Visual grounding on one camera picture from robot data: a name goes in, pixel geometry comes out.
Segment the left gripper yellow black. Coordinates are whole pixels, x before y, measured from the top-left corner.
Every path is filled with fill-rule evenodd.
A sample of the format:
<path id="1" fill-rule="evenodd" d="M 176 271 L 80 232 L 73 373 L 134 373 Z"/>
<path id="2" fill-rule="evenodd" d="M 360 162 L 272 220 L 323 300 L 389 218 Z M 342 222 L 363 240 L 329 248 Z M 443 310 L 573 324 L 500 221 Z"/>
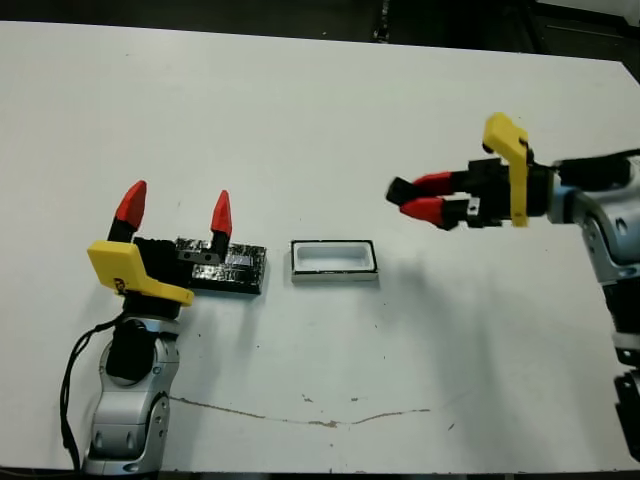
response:
<path id="1" fill-rule="evenodd" d="M 214 207 L 210 250 L 182 252 L 175 241 L 133 239 L 144 215 L 146 193 L 144 180 L 129 188 L 116 209 L 107 240 L 94 242 L 88 255 L 99 282 L 124 298 L 125 314 L 174 320 L 193 303 L 195 266 L 217 266 L 220 253 L 228 250 L 230 197 L 222 190 Z"/>

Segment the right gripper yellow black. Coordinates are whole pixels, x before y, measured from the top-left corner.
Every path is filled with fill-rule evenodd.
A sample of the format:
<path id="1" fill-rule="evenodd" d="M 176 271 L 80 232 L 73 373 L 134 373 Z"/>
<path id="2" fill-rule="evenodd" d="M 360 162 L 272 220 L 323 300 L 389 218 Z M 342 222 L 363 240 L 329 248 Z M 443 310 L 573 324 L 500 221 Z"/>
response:
<path id="1" fill-rule="evenodd" d="M 416 179 L 414 185 L 427 197 L 405 202 L 399 211 L 445 231 L 461 223 L 485 228 L 504 221 L 524 228 L 531 217 L 545 214 L 551 169 L 534 162 L 528 133 L 506 114 L 494 113 L 485 122 L 482 146 L 492 156 L 469 162 L 465 171 Z M 438 197 L 455 193 L 467 193 L 470 198 L 448 202 Z"/>

